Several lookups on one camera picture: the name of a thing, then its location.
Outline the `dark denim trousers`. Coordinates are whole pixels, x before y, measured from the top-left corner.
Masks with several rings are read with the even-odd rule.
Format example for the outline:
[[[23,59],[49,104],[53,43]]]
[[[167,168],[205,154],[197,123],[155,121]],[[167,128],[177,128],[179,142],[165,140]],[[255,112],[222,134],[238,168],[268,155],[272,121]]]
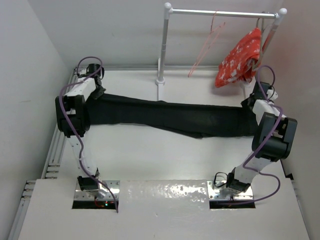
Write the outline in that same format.
[[[195,139],[254,136],[256,116],[237,106],[182,104],[103,94],[86,101],[92,125],[132,124],[181,134]]]

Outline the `pink wire hanger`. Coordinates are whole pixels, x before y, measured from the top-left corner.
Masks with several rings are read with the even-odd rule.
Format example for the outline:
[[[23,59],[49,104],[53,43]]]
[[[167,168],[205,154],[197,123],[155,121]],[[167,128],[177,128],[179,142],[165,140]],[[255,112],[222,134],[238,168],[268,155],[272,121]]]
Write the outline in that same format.
[[[209,34],[207,35],[207,37],[201,47],[201,50],[197,55],[195,63],[192,65],[191,69],[188,72],[188,75],[187,75],[188,78],[190,78],[193,75],[193,73],[195,72],[197,67],[200,65],[200,63],[203,61],[203,59],[206,57],[206,55],[210,51],[211,47],[215,44],[215,42],[219,38],[221,31],[224,29],[224,27],[226,25],[226,22],[223,22],[217,26],[214,26],[216,15],[217,15],[216,13],[213,14],[213,17],[211,19]]]

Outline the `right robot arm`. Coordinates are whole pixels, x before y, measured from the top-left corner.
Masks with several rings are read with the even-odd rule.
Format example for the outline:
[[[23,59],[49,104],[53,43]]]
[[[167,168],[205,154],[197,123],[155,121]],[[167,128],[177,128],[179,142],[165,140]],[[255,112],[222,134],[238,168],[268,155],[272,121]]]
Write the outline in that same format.
[[[262,170],[286,159],[293,146],[298,121],[285,116],[283,109],[268,99],[276,96],[269,90],[270,84],[257,81],[253,92],[241,103],[254,113],[257,131],[251,144],[252,153],[227,175],[225,188],[235,194],[245,192],[257,175],[267,176]]]

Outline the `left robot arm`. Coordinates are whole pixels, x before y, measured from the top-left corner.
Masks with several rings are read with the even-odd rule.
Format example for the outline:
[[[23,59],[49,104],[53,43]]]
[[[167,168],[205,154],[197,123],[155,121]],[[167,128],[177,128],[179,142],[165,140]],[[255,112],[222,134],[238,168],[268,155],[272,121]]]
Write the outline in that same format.
[[[104,93],[101,84],[104,69],[101,64],[91,63],[84,74],[77,75],[77,82],[65,85],[55,98],[57,127],[71,145],[79,170],[80,190],[102,199],[107,196],[108,187],[100,180],[99,169],[90,151],[85,149],[85,140],[91,126],[87,100],[97,99]]]

